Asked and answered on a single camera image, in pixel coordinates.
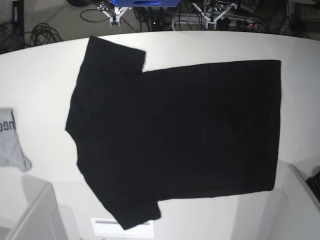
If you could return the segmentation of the black T-shirt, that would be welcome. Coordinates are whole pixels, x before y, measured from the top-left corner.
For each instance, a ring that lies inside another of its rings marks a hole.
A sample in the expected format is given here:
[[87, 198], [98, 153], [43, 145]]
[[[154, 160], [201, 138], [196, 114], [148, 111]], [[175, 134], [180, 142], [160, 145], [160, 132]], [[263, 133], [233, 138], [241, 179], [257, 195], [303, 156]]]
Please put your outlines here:
[[159, 201], [271, 191], [281, 62], [143, 72], [145, 56], [90, 37], [65, 126], [79, 171], [121, 227], [159, 219]]

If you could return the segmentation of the white slotted panel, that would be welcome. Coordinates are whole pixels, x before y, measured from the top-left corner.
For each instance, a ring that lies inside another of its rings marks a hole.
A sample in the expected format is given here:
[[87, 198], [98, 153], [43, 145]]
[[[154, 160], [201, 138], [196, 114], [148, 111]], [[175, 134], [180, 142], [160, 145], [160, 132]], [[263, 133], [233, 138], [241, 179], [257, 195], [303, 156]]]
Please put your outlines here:
[[152, 221], [123, 229], [115, 219], [91, 218], [92, 228], [96, 236], [114, 238], [153, 239], [154, 225]]

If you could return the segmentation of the blue box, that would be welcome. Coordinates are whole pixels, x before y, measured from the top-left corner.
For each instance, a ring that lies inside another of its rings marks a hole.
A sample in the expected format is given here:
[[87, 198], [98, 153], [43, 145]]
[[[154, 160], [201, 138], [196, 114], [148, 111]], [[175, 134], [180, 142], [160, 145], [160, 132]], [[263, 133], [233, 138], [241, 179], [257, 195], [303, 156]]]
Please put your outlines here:
[[175, 8], [180, 0], [110, 0], [117, 7], [173, 7]]

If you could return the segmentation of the grey folded garment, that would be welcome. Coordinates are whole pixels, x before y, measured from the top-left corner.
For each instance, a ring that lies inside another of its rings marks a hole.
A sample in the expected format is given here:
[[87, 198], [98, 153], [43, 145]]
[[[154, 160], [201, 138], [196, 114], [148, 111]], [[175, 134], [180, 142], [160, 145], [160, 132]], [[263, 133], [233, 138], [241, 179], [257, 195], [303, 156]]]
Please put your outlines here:
[[0, 166], [17, 168], [23, 173], [32, 168], [31, 161], [23, 153], [10, 108], [0, 109]]

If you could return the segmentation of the white left partition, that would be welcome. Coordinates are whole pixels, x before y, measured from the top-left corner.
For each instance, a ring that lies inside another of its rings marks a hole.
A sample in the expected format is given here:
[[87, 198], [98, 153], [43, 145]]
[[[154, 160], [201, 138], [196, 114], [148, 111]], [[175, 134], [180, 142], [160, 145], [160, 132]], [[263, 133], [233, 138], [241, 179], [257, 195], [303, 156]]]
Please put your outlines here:
[[53, 185], [30, 176], [0, 177], [2, 240], [78, 240], [72, 210], [59, 205]]

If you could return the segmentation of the white partition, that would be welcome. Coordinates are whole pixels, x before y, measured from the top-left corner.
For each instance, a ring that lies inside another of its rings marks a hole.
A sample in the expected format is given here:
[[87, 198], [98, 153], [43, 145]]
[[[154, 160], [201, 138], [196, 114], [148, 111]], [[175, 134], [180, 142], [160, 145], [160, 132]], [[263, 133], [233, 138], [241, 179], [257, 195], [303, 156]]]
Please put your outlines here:
[[53, 185], [30, 176], [0, 177], [2, 240], [78, 240], [72, 210], [59, 205]]
[[287, 168], [283, 187], [271, 212], [269, 240], [318, 240], [320, 203], [294, 165]]

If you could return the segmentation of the white right partition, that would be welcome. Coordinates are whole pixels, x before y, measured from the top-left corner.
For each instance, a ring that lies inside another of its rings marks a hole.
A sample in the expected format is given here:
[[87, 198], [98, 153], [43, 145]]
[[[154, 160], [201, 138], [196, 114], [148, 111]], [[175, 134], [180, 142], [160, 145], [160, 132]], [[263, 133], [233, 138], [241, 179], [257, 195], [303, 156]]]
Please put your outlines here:
[[318, 240], [320, 203], [294, 165], [287, 168], [283, 187], [271, 212], [269, 240]]

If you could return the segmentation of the black keyboard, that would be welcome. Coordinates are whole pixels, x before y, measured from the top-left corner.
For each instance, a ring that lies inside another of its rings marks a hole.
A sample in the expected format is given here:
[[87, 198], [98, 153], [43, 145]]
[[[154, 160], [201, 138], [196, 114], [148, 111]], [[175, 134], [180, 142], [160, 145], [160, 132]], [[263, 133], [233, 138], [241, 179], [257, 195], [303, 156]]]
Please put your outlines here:
[[316, 198], [320, 200], [320, 172], [318, 172], [315, 176], [308, 178], [306, 180], [306, 183], [308, 184]]

